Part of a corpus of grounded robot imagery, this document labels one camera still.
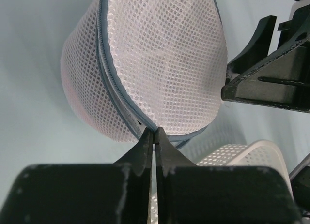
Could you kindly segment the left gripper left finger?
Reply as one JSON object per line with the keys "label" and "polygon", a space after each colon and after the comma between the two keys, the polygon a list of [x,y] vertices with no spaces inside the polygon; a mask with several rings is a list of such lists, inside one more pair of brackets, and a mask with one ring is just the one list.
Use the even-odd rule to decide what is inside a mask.
{"label": "left gripper left finger", "polygon": [[3,224],[148,224],[153,132],[113,164],[33,164],[15,179]]}

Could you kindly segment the white mesh laundry bag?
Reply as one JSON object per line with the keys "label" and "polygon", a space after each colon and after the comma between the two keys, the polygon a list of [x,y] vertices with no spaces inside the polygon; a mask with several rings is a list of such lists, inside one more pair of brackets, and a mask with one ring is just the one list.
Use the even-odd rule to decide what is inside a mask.
{"label": "white mesh laundry bag", "polygon": [[93,0],[64,42],[73,112],[118,142],[163,128],[177,148],[217,116],[227,48],[215,0]]}

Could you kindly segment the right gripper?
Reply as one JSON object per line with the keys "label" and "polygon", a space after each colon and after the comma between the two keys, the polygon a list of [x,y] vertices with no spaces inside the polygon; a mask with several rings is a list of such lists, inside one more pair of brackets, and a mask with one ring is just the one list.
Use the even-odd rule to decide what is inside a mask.
{"label": "right gripper", "polygon": [[[310,0],[294,0],[289,20],[279,23],[276,53],[284,56],[227,84],[224,101],[310,111]],[[227,65],[227,74],[242,74],[268,55],[276,17],[260,19],[245,48]]]}

